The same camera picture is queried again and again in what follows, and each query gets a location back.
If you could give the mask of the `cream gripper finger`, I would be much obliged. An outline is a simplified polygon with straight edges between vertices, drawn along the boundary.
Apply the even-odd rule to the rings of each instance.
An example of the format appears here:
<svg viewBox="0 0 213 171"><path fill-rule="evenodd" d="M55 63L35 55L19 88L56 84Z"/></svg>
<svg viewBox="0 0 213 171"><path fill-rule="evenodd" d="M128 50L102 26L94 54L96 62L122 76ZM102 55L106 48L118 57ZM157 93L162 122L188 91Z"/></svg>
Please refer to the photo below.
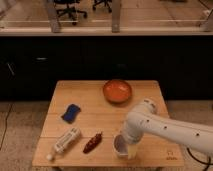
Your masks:
<svg viewBox="0 0 213 171"><path fill-rule="evenodd" d="M137 154L138 146L136 144L130 144L127 146L128 158L134 159Z"/></svg>

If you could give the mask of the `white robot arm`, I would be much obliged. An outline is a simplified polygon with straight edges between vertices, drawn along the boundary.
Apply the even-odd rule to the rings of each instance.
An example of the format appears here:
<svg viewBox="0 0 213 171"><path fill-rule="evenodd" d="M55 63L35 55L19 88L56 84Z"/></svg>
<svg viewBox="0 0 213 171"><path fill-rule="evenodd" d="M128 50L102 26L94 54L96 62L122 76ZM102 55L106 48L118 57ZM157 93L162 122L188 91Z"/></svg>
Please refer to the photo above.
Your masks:
<svg viewBox="0 0 213 171"><path fill-rule="evenodd" d="M213 126L165 118L156 112L155 103L143 99L127 113L121 131L127 144L137 144L149 133L213 157Z"/></svg>

